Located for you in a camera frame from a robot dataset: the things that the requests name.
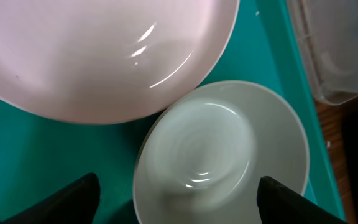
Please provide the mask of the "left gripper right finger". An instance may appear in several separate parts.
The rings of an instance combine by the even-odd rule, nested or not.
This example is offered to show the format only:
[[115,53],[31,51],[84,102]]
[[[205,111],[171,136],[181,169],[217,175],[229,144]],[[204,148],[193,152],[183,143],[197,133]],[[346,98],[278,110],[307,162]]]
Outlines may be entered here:
[[262,224],[346,224],[269,176],[260,179],[257,206]]

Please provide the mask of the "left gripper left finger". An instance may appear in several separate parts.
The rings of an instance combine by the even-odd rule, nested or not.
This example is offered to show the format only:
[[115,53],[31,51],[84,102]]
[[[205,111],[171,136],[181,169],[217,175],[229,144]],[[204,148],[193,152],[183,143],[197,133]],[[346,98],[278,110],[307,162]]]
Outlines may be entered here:
[[92,223],[100,196],[99,179],[96,174],[89,173],[3,223]]

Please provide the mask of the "grey bowl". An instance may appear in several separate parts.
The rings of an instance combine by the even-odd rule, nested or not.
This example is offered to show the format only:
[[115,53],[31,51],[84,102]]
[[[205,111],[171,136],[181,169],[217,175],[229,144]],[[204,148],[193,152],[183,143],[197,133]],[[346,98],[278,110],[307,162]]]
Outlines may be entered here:
[[303,195],[309,170],[305,129],[282,96],[252,82],[214,82],[150,129],[135,167],[134,208],[141,224],[259,223],[259,180]]

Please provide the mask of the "large pink plate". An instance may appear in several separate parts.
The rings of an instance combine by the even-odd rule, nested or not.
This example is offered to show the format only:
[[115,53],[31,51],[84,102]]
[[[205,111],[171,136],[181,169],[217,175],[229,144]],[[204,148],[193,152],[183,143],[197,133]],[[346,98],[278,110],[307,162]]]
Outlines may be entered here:
[[195,89],[238,0],[0,1],[0,100],[59,121],[114,124]]

